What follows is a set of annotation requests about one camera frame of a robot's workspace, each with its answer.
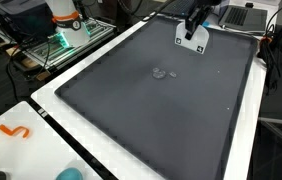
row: table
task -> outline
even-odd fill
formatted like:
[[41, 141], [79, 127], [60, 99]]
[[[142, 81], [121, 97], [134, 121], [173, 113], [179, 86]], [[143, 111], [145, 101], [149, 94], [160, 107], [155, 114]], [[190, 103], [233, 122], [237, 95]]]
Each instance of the table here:
[[[236, 0], [231, 1], [231, 4], [244, 5], [245, 3]], [[259, 3], [255, 3], [255, 5], [259, 8], [263, 7], [264, 9], [268, 9], [269, 17], [271, 17], [273, 14], [272, 12], [277, 9], [277, 7], [262, 5]], [[217, 19], [209, 17], [208, 21], [211, 23], [210, 27], [220, 29], [216, 26]], [[101, 47], [99, 50], [86, 57], [81, 62], [31, 95], [32, 99], [36, 103], [38, 103], [48, 114], [50, 114], [51, 117], [63, 126], [118, 179], [122, 180], [157, 180], [163, 179], [163, 177], [136, 159], [123, 147], [119, 146], [115, 141], [101, 132], [101, 130], [72, 110], [68, 105], [54, 95], [54, 91], [103, 54], [114, 48], [121, 41], [129, 37], [129, 35], [138, 30], [144, 24], [144, 22], [137, 23], [132, 28]], [[254, 58], [244, 91], [237, 125], [234, 130], [232, 147], [224, 176], [224, 179], [226, 180], [246, 179], [263, 93], [265, 74], [266, 70], [263, 66], [263, 61], [258, 58]]]
[[30, 129], [27, 139], [0, 131], [0, 171], [7, 179], [55, 179], [69, 167], [79, 169], [84, 179], [102, 179], [26, 102], [1, 115], [1, 124]]

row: orange s-shaped object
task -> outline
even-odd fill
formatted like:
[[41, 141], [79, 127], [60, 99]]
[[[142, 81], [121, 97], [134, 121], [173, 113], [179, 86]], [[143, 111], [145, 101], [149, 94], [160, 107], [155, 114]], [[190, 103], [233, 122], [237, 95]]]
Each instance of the orange s-shaped object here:
[[29, 135], [29, 129], [23, 126], [19, 126], [13, 130], [10, 130], [9, 128], [7, 128], [5, 125], [1, 124], [0, 125], [0, 130], [3, 131], [5, 134], [9, 135], [9, 136], [13, 136], [14, 134], [16, 134], [18, 131], [22, 130], [25, 131], [23, 134], [23, 138], [27, 138]]

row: orange object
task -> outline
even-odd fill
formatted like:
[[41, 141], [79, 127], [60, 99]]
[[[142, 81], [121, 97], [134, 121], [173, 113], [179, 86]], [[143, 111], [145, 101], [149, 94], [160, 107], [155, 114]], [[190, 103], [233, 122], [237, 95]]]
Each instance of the orange object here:
[[79, 17], [78, 11], [74, 11], [72, 14], [70, 14], [68, 16], [55, 16], [55, 15], [53, 15], [54, 21], [56, 21], [56, 20], [64, 21], [64, 20], [69, 20], [69, 19], [76, 19], [77, 17]]
[[13, 136], [14, 134], [20, 132], [21, 130], [25, 131], [24, 134], [23, 134], [23, 138], [27, 138], [29, 133], [30, 133], [30, 130], [26, 127], [23, 127], [23, 126], [19, 126], [19, 127], [15, 128], [13, 130], [10, 130], [5, 125], [1, 124], [0, 130], [3, 131], [5, 134], [7, 134], [9, 136]]

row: floor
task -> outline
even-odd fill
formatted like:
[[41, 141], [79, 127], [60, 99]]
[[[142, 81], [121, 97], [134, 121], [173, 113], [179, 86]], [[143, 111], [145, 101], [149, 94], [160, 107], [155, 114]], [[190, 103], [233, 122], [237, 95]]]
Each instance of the floor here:
[[[91, 1], [92, 0], [84, 0], [83, 2], [85, 4], [90, 4]], [[142, 11], [140, 12], [140, 15], [146, 14], [157, 6], [157, 3], [152, 3], [150, 0], [145, 2], [146, 3], [141, 7]], [[91, 11], [94, 16], [100, 16], [97, 6], [91, 6]], [[0, 54], [0, 114], [16, 104], [11, 83], [5, 72], [7, 62], [8, 57]], [[28, 101], [30, 94], [43, 85], [44, 82], [38, 81], [16, 83], [19, 99]], [[248, 179], [282, 180], [282, 141], [260, 124], [257, 127], [250, 166]]]

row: blue object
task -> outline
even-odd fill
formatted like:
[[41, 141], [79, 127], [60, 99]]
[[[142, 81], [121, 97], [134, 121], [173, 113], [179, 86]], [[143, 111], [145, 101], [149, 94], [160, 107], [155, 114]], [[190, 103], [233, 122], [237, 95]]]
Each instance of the blue object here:
[[208, 21], [204, 21], [204, 23], [202, 24], [203, 27], [208, 27], [210, 25], [210, 23]]
[[76, 168], [68, 168], [62, 171], [56, 180], [83, 180], [81, 172]]

